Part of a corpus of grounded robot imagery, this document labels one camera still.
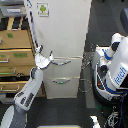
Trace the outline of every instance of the white robot body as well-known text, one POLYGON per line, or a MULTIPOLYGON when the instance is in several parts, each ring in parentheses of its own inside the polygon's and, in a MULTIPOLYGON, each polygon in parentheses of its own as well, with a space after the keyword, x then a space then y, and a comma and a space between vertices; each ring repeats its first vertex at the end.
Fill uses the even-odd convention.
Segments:
POLYGON ((109 67, 109 79, 119 89, 128 74, 128 38, 124 38, 119 44, 112 63, 109 67))
POLYGON ((118 99, 127 89, 126 86, 122 87, 128 74, 127 55, 128 38, 118 33, 112 36, 110 47, 96 48, 92 62, 94 86, 99 95, 107 101, 118 99))

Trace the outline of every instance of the wooden cabinet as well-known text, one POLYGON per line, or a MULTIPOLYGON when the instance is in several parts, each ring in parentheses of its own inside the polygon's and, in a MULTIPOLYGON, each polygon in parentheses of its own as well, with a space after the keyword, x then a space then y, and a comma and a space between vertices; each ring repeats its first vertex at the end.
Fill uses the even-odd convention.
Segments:
POLYGON ((0 31, 0 93, 2 94, 15 94, 21 91, 29 79, 31 69, 36 67, 30 30, 29 28, 21 30, 21 25, 19 29, 12 30, 13 20, 14 18, 9 18, 7 30, 0 31), (22 76, 27 77, 27 80, 15 79, 22 76))
POLYGON ((7 30, 0 31, 0 76, 29 75, 35 67, 34 48, 29 29, 12 29, 14 18, 9 18, 7 30))

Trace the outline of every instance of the drawer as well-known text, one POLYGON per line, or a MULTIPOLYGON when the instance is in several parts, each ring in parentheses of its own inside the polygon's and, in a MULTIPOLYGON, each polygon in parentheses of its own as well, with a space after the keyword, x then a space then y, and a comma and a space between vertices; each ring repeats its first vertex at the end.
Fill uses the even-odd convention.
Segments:
POLYGON ((44 79, 44 87, 48 99, 76 98, 79 78, 44 79))
POLYGON ((34 65, 31 49, 0 50, 0 66, 34 65))
POLYGON ((44 70, 44 78, 80 76, 82 58, 54 59, 54 64, 44 70))
POLYGON ((26 82, 0 82, 0 93, 17 93, 24 87, 26 82))
POLYGON ((0 76, 16 76, 16 75, 30 75, 32 66, 15 66, 15 67, 0 67, 0 76))
POLYGON ((0 31, 0 49, 31 48, 28 30, 0 31))

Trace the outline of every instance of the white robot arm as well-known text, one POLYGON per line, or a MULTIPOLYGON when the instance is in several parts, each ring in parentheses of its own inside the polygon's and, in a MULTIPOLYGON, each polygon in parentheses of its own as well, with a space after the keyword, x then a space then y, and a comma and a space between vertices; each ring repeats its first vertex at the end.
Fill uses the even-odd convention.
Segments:
POLYGON ((43 69, 53 61, 52 52, 49 58, 41 55, 43 47, 36 49, 35 63, 36 68, 32 68, 30 79, 23 89, 14 97, 14 106, 10 106, 4 114, 0 128, 25 128, 27 123, 27 111, 30 109, 32 102, 43 81, 43 69))

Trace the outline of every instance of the wooden drawer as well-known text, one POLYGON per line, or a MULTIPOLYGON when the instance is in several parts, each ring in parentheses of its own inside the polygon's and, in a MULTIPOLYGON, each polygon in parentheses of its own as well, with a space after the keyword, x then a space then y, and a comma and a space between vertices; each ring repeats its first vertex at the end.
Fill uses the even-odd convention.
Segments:
POLYGON ((0 49, 31 48, 28 30, 0 31, 0 49))
POLYGON ((26 82, 0 82, 0 93, 17 93, 24 87, 26 82))
POLYGON ((31 49, 0 50, 0 66, 34 65, 31 49))
POLYGON ((32 66, 15 66, 15 67, 0 67, 0 77, 2 76, 17 76, 17 75, 30 75, 30 71, 35 65, 32 66))

